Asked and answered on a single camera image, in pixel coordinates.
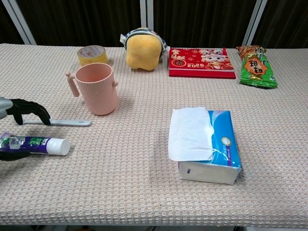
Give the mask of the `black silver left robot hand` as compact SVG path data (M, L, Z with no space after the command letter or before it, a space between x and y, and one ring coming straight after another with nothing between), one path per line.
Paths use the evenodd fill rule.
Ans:
M37 115L44 125L49 126L50 115L48 111L36 102L26 101L23 99L6 99L0 98L0 118L5 118L7 115L13 115L15 122L18 125L23 125L22 115L35 114ZM10 153L7 151L0 152L1 161L16 161L28 157L31 153L26 151L18 151Z

